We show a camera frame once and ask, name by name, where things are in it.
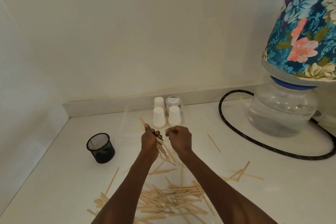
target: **blue floral fabric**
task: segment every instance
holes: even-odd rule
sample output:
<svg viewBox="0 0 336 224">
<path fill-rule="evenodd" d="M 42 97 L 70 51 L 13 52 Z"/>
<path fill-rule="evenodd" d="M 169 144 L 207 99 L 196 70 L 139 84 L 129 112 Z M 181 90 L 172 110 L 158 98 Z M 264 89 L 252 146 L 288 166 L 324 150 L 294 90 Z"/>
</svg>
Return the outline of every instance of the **blue floral fabric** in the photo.
<svg viewBox="0 0 336 224">
<path fill-rule="evenodd" d="M 303 80 L 336 80 L 336 0 L 284 0 L 262 57 Z"/>
</svg>

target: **forearm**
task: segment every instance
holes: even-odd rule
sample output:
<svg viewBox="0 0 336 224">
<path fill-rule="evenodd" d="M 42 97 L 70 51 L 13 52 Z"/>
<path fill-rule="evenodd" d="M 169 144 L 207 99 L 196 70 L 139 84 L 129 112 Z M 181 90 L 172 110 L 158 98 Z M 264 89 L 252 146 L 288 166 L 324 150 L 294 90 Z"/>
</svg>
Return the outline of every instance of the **forearm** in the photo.
<svg viewBox="0 0 336 224">
<path fill-rule="evenodd" d="M 193 152 L 181 160 L 195 176 L 225 224 L 276 224 L 276 222 L 245 198 Z"/>
<path fill-rule="evenodd" d="M 140 152 L 128 175 L 92 224 L 132 224 L 142 187 L 153 161 Z"/>
</svg>

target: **black hose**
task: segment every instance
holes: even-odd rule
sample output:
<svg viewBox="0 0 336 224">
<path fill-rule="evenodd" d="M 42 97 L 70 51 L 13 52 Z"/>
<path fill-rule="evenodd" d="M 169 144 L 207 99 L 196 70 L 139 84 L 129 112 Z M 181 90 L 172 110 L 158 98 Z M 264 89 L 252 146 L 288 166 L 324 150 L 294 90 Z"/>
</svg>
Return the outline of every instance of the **black hose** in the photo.
<svg viewBox="0 0 336 224">
<path fill-rule="evenodd" d="M 327 159 L 327 158 L 331 158 L 332 156 L 334 156 L 336 154 L 336 137 L 334 137 L 331 133 L 329 133 L 328 131 L 326 131 L 324 128 L 322 128 L 326 133 L 328 133 L 328 135 L 331 137 L 331 140 L 333 141 L 333 144 L 334 144 L 334 147 L 332 149 L 332 151 L 328 154 L 325 154 L 325 155 L 321 155 L 321 156 L 304 156 L 304 155 L 297 155 L 297 154 L 293 154 L 293 153 L 289 153 L 287 151 L 282 151 L 282 150 L 279 150 L 279 149 L 276 149 L 274 147 L 271 147 L 271 146 L 268 146 L 266 144 L 263 144 L 257 140 L 254 140 L 253 138 L 247 136 L 246 134 L 240 132 L 238 129 L 236 129 L 234 126 L 232 126 L 224 117 L 223 113 L 222 113 L 222 103 L 224 101 L 224 99 L 232 94 L 232 93 L 235 93 L 235 92 L 243 92 L 243 93 L 246 93 L 246 94 L 250 94 L 250 95 L 254 95 L 254 93 L 250 92 L 250 91 L 247 91 L 247 90 L 232 90 L 232 91 L 229 91 L 228 93 L 226 93 L 222 99 L 220 100 L 219 102 L 219 106 L 218 106 L 218 110 L 219 110 L 219 114 L 222 118 L 222 120 L 225 122 L 226 125 L 228 125 L 229 128 L 231 128 L 234 132 L 236 132 L 238 135 L 244 137 L 245 139 L 249 140 L 250 142 L 256 144 L 256 145 L 259 145 L 267 150 L 270 150 L 270 151 L 273 151 L 273 152 L 276 152 L 276 153 L 279 153 L 279 154 L 282 154 L 282 155 L 285 155 L 285 156 L 288 156 L 288 157 L 291 157 L 291 158 L 298 158 L 298 159 L 303 159 L 303 160 L 322 160 L 322 159 Z M 318 122 L 316 120 L 314 120 L 313 118 L 310 119 L 312 122 L 318 124 Z"/>
</svg>

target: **upside-down white cup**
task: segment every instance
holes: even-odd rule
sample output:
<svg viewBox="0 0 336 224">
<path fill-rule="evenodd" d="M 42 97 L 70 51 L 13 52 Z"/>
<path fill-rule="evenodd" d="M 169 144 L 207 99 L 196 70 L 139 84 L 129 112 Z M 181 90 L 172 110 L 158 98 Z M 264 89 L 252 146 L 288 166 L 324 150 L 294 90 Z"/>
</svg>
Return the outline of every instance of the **upside-down white cup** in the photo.
<svg viewBox="0 0 336 224">
<path fill-rule="evenodd" d="M 153 110 L 153 125 L 162 128 L 166 125 L 165 112 L 162 107 L 155 107 Z"/>
<path fill-rule="evenodd" d="M 173 105 L 169 108 L 169 117 L 168 123 L 171 126 L 179 126 L 181 125 L 181 113 L 180 108 L 176 105 Z"/>
<path fill-rule="evenodd" d="M 157 97 L 154 99 L 154 108 L 156 107 L 162 107 L 166 115 L 165 100 L 162 97 Z"/>
</svg>

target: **human arm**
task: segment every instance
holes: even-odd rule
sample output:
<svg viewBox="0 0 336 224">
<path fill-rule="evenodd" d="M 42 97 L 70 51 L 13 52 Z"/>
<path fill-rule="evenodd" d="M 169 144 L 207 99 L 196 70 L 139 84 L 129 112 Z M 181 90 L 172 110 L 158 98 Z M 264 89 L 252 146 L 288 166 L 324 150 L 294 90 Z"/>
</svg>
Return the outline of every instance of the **human arm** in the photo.
<svg viewBox="0 0 336 224">
<path fill-rule="evenodd" d="M 188 128 L 166 130 L 173 149 L 195 176 L 225 224 L 277 224 L 258 206 L 237 192 L 212 171 L 191 149 Z"/>
<path fill-rule="evenodd" d="M 128 175 L 91 224 L 133 224 L 142 187 L 159 155 L 156 136 L 160 132 L 156 131 L 154 135 L 148 124 L 145 124 L 145 130 L 141 137 L 140 154 Z"/>
</svg>

